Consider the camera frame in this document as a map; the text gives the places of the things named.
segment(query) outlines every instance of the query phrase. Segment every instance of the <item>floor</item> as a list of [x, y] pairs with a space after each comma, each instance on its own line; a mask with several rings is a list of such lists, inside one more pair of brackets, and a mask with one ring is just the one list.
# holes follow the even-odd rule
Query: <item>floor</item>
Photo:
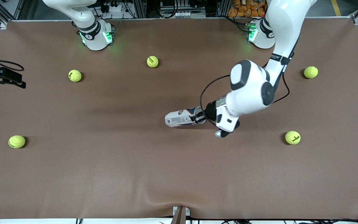
[[[334, 10], [334, 5], [338, 6], [339, 12]], [[309, 10], [307, 16], [346, 16], [358, 10], [358, 1], [354, 0], [318, 0]], [[63, 13], [51, 9], [38, 0], [37, 10], [34, 14], [35, 20], [67, 20]]]

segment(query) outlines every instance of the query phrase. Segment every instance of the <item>tennis ball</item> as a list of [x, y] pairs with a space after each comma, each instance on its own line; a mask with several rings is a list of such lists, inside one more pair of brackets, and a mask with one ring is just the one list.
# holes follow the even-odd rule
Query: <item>tennis ball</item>
[[291, 145], [296, 145], [301, 141], [301, 136], [296, 131], [290, 131], [285, 135], [285, 140]]
[[314, 78], [319, 73], [319, 70], [317, 70], [314, 66], [309, 66], [305, 69], [304, 75], [306, 78]]
[[150, 56], [147, 58], [147, 65], [150, 68], [155, 68], [158, 66], [158, 58], [155, 56]]
[[68, 73], [68, 78], [73, 82], [78, 82], [81, 80], [82, 75], [81, 75], [81, 72], [79, 72], [78, 70], [71, 70]]
[[7, 142], [10, 147], [14, 149], [18, 149], [24, 146], [24, 143], [26, 143], [26, 140], [23, 136], [12, 136], [10, 137], [9, 141]]

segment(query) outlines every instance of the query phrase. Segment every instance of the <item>tennis ball logo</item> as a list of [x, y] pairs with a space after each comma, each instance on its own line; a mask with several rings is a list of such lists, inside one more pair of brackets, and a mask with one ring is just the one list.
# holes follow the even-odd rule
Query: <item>tennis ball logo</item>
[[294, 136], [293, 142], [296, 141], [296, 140], [298, 140], [298, 139], [300, 139], [300, 136], [296, 136], [296, 137]]

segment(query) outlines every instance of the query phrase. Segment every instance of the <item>yellow floor stripe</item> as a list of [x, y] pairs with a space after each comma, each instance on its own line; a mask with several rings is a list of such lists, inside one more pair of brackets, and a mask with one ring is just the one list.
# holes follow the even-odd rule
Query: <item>yellow floor stripe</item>
[[334, 7], [335, 14], [337, 16], [341, 16], [341, 12], [339, 11], [337, 0], [331, 0], [332, 6]]

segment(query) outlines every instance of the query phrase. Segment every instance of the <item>brown tablecloth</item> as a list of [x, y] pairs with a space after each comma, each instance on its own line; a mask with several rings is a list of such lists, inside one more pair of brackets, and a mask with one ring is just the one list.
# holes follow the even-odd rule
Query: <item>brown tablecloth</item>
[[[272, 49], [227, 20], [124, 21], [94, 52], [69, 22], [10, 22], [0, 59], [22, 64], [26, 89], [0, 85], [0, 218], [358, 218], [358, 26], [306, 19], [286, 79], [291, 94], [242, 116], [225, 139], [210, 124], [169, 128], [202, 89]], [[148, 68], [157, 56], [161, 65]], [[307, 80], [300, 71], [316, 66]], [[79, 83], [68, 80], [83, 72]], [[213, 84], [205, 104], [226, 94]], [[281, 83], [277, 98], [286, 93]], [[283, 133], [302, 140], [288, 146]], [[11, 149], [12, 135], [28, 138]]]

